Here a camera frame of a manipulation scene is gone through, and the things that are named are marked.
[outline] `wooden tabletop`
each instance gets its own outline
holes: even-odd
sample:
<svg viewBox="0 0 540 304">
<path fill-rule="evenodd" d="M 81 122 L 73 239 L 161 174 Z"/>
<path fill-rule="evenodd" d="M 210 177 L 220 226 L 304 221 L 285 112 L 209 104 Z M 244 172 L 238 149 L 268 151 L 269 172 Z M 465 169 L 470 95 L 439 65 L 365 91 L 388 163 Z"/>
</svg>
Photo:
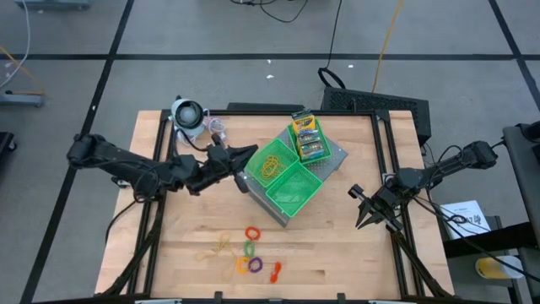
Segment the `wooden tabletop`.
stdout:
<svg viewBox="0 0 540 304">
<path fill-rule="evenodd" d="M 140 111 L 130 150 L 152 157 L 160 111 Z M 233 147 L 258 144 L 263 147 L 290 123 L 290 117 L 219 117 L 227 127 L 226 144 Z M 249 195 L 238 191 L 232 178 L 204 190 L 199 197 L 187 191 L 167 196 L 163 230 L 154 273 L 153 297 L 211 298 L 222 291 L 225 298 L 398 299 L 390 234 L 385 226 L 368 225 L 357 231 L 358 200 L 347 195 L 358 183 L 370 196 L 381 186 L 369 117 L 318 116 L 328 138 L 348 152 L 338 171 L 325 181 L 317 195 L 282 228 Z M 424 167 L 408 111 L 391 111 L 391 124 L 401 167 Z M 386 136 L 381 124 L 381 137 Z M 202 134 L 197 145 L 210 141 Z M 206 155 L 178 144 L 180 154 Z M 386 151 L 386 163 L 390 168 Z M 120 190 L 116 212 L 132 201 L 132 190 Z M 142 206 L 122 216 L 113 226 L 105 249 L 96 292 L 105 290 L 133 255 Z M 436 218 L 409 204 L 418 256 L 440 285 L 453 292 Z M 236 255 L 243 254 L 244 230 L 261 229 L 255 253 L 264 267 L 257 274 L 238 274 L 229 252 L 197 261 L 198 252 L 214 248 L 221 236 L 230 235 Z M 410 266 L 403 255 L 408 289 L 413 291 Z M 270 284 L 274 264 L 283 268 L 277 284 Z M 142 289 L 146 261 L 141 267 L 138 290 Z"/>
</svg>

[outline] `green basket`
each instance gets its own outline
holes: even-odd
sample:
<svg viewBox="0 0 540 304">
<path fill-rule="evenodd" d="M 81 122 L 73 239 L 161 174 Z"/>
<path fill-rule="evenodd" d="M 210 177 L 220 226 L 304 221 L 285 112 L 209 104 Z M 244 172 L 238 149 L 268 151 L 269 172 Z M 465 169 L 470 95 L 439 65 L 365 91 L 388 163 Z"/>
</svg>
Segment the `green basket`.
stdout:
<svg viewBox="0 0 540 304">
<path fill-rule="evenodd" d="M 322 143 L 322 146 L 324 147 L 324 154 L 312 160 L 300 160 L 300 162 L 304 165 L 307 165 L 307 164 L 310 164 L 312 162 L 316 162 L 319 160 L 324 160 L 332 156 L 332 149 L 330 149 L 330 146 L 328 145 L 328 142 L 327 142 L 327 137 L 324 136 L 324 132 L 322 132 L 321 125 L 319 125 L 319 121 L 317 119 L 315 119 L 315 126 L 316 126 L 316 129 L 319 130 L 319 132 L 321 133 L 321 138 L 322 138 L 321 143 Z M 290 142 L 293 144 L 294 152 L 296 152 L 296 154 L 298 155 L 298 150 L 296 148 L 296 134 L 294 134 L 292 123 L 289 124 L 289 126 L 287 127 L 287 130 L 289 131 Z"/>
<path fill-rule="evenodd" d="M 264 177 L 262 175 L 262 166 L 264 165 L 269 155 L 276 155 L 279 158 L 279 162 L 285 166 L 285 168 L 275 177 Z M 255 177 L 259 183 L 268 188 L 278 180 L 294 163 L 298 161 L 298 155 L 284 144 L 281 139 L 276 138 L 270 144 L 267 144 L 262 150 L 251 157 L 247 163 L 247 172 Z"/>
<path fill-rule="evenodd" d="M 322 181 L 297 162 L 267 190 L 267 196 L 286 215 L 293 217 L 321 186 Z"/>
</svg>

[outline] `white paper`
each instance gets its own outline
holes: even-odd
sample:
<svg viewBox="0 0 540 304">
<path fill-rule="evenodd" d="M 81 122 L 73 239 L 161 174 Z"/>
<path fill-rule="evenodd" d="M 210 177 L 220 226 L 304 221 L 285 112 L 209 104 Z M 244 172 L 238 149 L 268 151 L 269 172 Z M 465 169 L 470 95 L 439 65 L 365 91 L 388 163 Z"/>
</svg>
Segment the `white paper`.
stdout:
<svg viewBox="0 0 540 304">
<path fill-rule="evenodd" d="M 467 219 L 467 223 L 465 224 L 457 224 L 453 221 L 448 221 L 446 223 L 447 225 L 451 225 L 452 227 L 454 227 L 457 231 L 463 234 L 463 236 L 473 236 L 476 234 L 491 231 L 489 229 L 488 222 L 483 216 L 482 210 L 478 205 L 478 202 L 475 200 L 461 203 L 445 204 L 442 205 L 440 211 L 442 211 L 443 214 L 449 217 L 453 216 L 454 214 L 458 214 Z M 461 238 L 451 228 L 446 227 L 446 229 L 448 230 L 448 233 L 450 234 L 450 238 L 452 240 Z"/>
</svg>

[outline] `purple rubber band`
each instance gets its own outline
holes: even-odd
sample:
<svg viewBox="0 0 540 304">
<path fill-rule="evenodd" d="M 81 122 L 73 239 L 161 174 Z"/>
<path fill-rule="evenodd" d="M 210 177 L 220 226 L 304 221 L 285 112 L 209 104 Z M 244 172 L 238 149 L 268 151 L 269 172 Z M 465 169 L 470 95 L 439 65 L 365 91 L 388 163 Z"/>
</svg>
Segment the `purple rubber band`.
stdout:
<svg viewBox="0 0 540 304">
<path fill-rule="evenodd" d="M 253 262 L 258 262 L 259 263 L 259 268 L 258 269 L 253 269 L 251 267 L 251 265 L 253 264 Z M 250 262 L 247 264 L 247 268 L 252 272 L 252 273 L 258 273 L 259 271 L 261 271 L 262 269 L 262 260 L 261 258 L 259 257 L 254 257 L 250 260 Z"/>
</svg>

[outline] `yellow object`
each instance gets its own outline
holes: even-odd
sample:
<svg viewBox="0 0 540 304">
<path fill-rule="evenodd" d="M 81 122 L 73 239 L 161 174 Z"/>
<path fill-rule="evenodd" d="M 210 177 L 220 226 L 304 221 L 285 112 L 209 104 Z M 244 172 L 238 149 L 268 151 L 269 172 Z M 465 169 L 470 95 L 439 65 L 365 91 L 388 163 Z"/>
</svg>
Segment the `yellow object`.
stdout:
<svg viewBox="0 0 540 304">
<path fill-rule="evenodd" d="M 379 69 L 381 68 L 382 56 L 385 53 L 386 45 L 388 44 L 388 38 L 390 38 L 390 34 L 392 33 L 392 30 L 394 29 L 394 24 L 396 23 L 397 15 L 399 14 L 399 11 L 402 9 L 402 6 L 403 6 L 403 0 L 397 0 L 396 12 L 394 13 L 394 17 L 392 17 L 391 19 L 390 28 L 388 29 L 388 33 L 386 33 L 385 42 L 383 43 L 381 53 L 379 54 L 379 62 L 377 63 L 377 71 L 375 72 L 375 81 L 373 82 L 373 88 L 371 89 L 371 93 L 375 93 L 375 87 L 377 86 L 377 79 L 379 78 Z"/>
<path fill-rule="evenodd" d="M 2 51 L 2 53 L 4 53 L 9 58 L 9 60 L 11 60 L 11 62 L 13 62 L 13 64 L 16 67 L 20 66 L 20 63 L 15 58 L 13 58 L 13 56 L 11 56 L 11 54 L 8 52 L 8 50 L 6 50 L 2 46 L 0 46 L 0 51 Z M 36 84 L 38 87 L 40 87 L 41 91 L 39 91 L 39 92 L 35 92 L 35 91 L 14 91 L 13 92 L 14 94 L 40 95 L 40 96 L 45 95 L 45 89 L 43 88 L 43 85 L 41 85 L 41 83 L 34 77 L 34 75 L 32 75 L 32 73 L 29 70 L 27 70 L 23 66 L 21 66 L 19 68 L 19 70 L 23 71 L 23 73 L 26 74 L 26 76 L 28 76 L 30 79 L 32 79 L 32 81 L 34 81 L 34 84 Z"/>
<path fill-rule="evenodd" d="M 233 277 L 233 273 L 234 273 L 234 269 L 235 269 L 235 263 L 236 263 L 236 254 L 233 251 L 232 246 L 230 245 L 230 234 L 229 233 L 222 234 L 219 237 L 218 245 L 216 245 L 216 247 L 211 249 L 210 251 L 197 252 L 195 254 L 195 259 L 200 262 L 200 261 L 203 261 L 204 259 L 215 257 L 222 251 L 228 251 L 230 253 L 231 257 L 232 257 L 232 263 L 231 263 L 230 267 L 228 267 L 227 269 L 224 269 L 223 272 L 221 273 L 221 278 L 223 280 L 229 282 Z"/>
<path fill-rule="evenodd" d="M 315 129 L 315 116 L 309 115 L 299 119 L 293 120 L 293 130 L 294 133 L 298 136 L 300 130 L 314 130 Z"/>
<path fill-rule="evenodd" d="M 236 270 L 238 270 L 238 273 L 240 274 L 247 274 L 250 270 L 247 267 L 247 264 L 250 262 L 250 259 L 248 257 L 238 257 L 236 260 Z"/>
<path fill-rule="evenodd" d="M 522 269 L 519 258 L 514 256 L 502 256 L 497 258 L 517 269 Z M 475 268 L 478 274 L 485 279 L 520 279 L 523 276 L 523 274 L 497 262 L 493 258 L 479 258 L 476 261 Z"/>
<path fill-rule="evenodd" d="M 269 155 L 264 164 L 262 164 L 262 177 L 274 178 L 285 168 L 286 166 L 279 162 L 279 158 L 276 155 Z"/>
</svg>

